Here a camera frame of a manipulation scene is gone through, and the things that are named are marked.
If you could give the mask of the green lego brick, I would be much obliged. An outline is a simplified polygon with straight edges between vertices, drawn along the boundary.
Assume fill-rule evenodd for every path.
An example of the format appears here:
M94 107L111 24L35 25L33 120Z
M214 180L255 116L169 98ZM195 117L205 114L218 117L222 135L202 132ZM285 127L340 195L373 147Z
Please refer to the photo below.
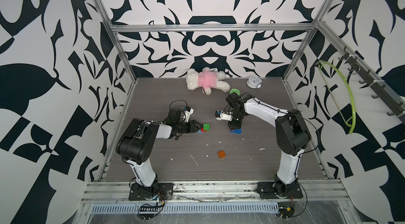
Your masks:
M203 128L205 131L208 131L210 129L210 125L209 124L204 124Z

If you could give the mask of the dark blue lego brick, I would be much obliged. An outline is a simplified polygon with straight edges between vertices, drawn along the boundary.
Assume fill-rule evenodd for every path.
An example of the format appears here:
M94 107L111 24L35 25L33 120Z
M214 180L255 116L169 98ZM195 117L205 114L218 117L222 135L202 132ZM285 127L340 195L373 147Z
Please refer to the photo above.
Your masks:
M235 130L230 130L230 133L234 133L234 134L241 134L242 130L241 129L235 129Z

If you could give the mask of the orange lego brick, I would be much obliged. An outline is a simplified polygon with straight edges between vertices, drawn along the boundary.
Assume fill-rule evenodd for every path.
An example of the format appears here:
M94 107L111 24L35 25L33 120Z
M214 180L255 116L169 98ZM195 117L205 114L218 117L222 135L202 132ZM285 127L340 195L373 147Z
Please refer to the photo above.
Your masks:
M225 152L224 152L223 150L222 150L222 151L218 151L217 154L218 154L218 157L219 157L220 159L223 159L223 158L226 157L226 154L225 154Z

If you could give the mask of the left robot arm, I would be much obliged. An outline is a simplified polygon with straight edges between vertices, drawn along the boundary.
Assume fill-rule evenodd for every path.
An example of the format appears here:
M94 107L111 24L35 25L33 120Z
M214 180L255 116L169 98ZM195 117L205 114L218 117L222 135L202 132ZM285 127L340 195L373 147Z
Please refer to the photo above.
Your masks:
M139 186L149 189L157 183L157 175L149 159L156 139L178 139L203 129L202 123L190 118L193 112L189 106L170 108L162 121L134 118L130 122L116 145L116 153L131 166Z

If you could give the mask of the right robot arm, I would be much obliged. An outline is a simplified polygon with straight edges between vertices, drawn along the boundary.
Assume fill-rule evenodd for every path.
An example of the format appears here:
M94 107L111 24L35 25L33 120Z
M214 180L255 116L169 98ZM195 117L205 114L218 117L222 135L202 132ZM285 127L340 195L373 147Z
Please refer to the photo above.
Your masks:
M237 95L231 93L226 97L232 109L230 130L241 129L244 117L252 115L269 123L276 129L276 141L281 150L281 160L275 181L283 186L290 186L298 181L297 171L301 157L312 136L300 111L290 111L267 104L250 93Z

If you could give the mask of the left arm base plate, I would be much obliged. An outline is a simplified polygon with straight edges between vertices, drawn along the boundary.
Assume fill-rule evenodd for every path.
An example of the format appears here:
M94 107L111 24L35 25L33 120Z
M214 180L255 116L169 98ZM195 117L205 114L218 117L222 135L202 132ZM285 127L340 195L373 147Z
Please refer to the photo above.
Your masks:
M173 191L173 183L154 182L151 187L144 187L138 183L133 183L128 199L129 201L166 200L172 197Z

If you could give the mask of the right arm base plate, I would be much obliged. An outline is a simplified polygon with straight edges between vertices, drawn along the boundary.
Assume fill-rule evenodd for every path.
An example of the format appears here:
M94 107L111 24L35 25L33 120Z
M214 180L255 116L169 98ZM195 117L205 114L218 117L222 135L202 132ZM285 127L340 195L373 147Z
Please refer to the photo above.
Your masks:
M289 185L281 181L258 182L256 192L261 199L302 199L303 193L297 181Z

